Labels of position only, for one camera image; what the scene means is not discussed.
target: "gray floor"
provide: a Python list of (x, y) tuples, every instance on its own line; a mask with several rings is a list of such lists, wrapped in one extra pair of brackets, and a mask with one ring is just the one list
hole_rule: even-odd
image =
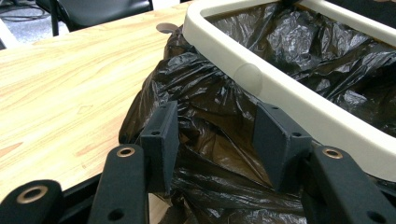
[[(19, 0), (19, 2), (21, 5), (37, 7), (35, 1)], [(50, 14), (47, 12), (43, 15), (43, 11), (39, 9), (14, 6), (11, 0), (0, 0), (0, 3), (0, 18), (20, 43), (29, 44), (52, 37)], [(28, 19), (29, 21), (27, 21), (22, 18), (12, 18), (15, 16), (43, 19)], [(62, 22), (59, 22), (59, 31), (60, 35), (68, 33), (67, 27)]]

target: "black plastic bag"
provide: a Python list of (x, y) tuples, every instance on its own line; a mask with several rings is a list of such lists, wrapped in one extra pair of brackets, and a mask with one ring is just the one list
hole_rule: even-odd
[[(357, 86), (378, 76), (393, 82), (395, 79), (384, 72), (394, 67), (393, 49), (316, 13), (269, 4), (209, 20), (266, 61), (319, 94), (331, 96), (330, 100), (340, 102), (352, 113), (364, 114), (359, 112), (360, 107), (372, 110), (381, 105), (361, 104)], [(324, 40), (329, 40), (328, 44), (320, 42)], [(367, 55), (372, 55), (370, 62), (378, 64), (363, 63)], [(356, 76), (348, 78), (346, 71)], [(360, 71), (369, 72), (360, 78)], [(366, 104), (371, 102), (364, 97)], [(135, 97), (122, 124), (120, 142), (134, 143), (153, 110), (168, 101), (177, 101), (180, 133), (173, 202), (184, 200), (191, 211), (186, 223), (306, 222), (299, 195), (272, 190), (251, 145), (258, 100), (187, 43), (181, 29), (169, 38), (164, 59)], [(390, 120), (388, 125), (394, 125), (394, 119)]]

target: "wood grain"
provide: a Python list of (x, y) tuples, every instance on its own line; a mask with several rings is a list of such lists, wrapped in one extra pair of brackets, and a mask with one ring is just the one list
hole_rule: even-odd
[[(142, 82), (189, 4), (0, 51), (0, 200), (53, 179), (68, 189), (101, 173)], [(166, 205), (150, 197), (151, 223)]]

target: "black chair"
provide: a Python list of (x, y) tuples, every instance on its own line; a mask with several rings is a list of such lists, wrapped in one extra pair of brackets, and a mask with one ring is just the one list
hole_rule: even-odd
[(35, 0), (35, 3), (50, 13), (53, 35), (59, 34), (58, 21), (73, 32), (153, 9), (151, 0)]

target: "black cable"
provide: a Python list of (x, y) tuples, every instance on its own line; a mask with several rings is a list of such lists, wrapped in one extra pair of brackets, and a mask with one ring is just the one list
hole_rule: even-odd
[[(22, 9), (35, 9), (39, 10), (40, 14), (37, 16), (1, 16), (2, 14), (8, 13), (10, 11), (16, 11), (16, 10), (22, 10)], [(25, 4), (25, 3), (19, 3), (17, 6), (6, 6), (6, 9), (0, 12), (0, 19), (4, 21), (15, 21), (15, 22), (20, 22), (20, 21), (35, 21), (35, 20), (41, 20), (45, 19), (49, 16), (50, 14), (47, 13), (44, 9), (41, 7), (36, 7), (31, 4)]]

